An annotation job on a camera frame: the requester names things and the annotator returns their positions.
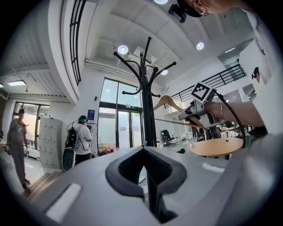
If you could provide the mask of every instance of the black coat rack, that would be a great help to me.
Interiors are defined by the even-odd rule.
[[[171,68],[172,66],[176,65],[176,62],[168,65],[167,67],[163,68],[159,71],[157,67],[153,67],[153,73],[151,75],[150,80],[148,80],[147,71],[146,71],[146,55],[149,48],[151,37],[148,38],[145,55],[143,53],[140,54],[141,62],[138,64],[136,61],[133,60],[124,60],[117,52],[114,52],[114,56],[118,57],[137,77],[140,87],[137,92],[129,93],[123,91],[122,94],[127,95],[136,95],[141,91],[142,96],[142,109],[143,109],[143,119],[144,119],[144,129],[145,129],[145,146],[152,146],[156,147],[156,131],[155,131],[155,120],[154,120],[154,110],[153,110],[153,102],[152,96],[159,97],[160,95],[155,95],[151,92],[151,86],[153,81],[159,76],[163,71]],[[138,73],[131,67],[128,62],[134,63],[138,66]]]

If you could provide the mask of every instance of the man in gray clothes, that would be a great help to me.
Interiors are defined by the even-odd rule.
[[[24,165],[24,148],[23,143],[27,149],[27,126],[23,122],[24,109],[19,110],[19,118],[13,119],[7,135],[7,146],[11,148],[12,157],[15,162],[16,172],[19,180],[25,191],[30,192],[25,183],[30,182],[25,178],[25,165]]]

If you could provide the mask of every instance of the bracelet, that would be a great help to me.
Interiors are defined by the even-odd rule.
[[[221,108],[221,119],[223,119],[222,103],[221,102],[219,102],[219,103],[220,103],[220,108]]]

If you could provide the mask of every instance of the round table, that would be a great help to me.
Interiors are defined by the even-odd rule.
[[[190,148],[190,151],[202,156],[222,156],[231,154],[243,146],[239,138],[219,138],[200,141]]]

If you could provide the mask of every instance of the wooden floor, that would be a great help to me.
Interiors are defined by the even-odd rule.
[[[31,192],[23,192],[21,196],[29,201],[33,201],[44,189],[52,184],[60,174],[61,172],[45,173],[35,183],[29,186]]]

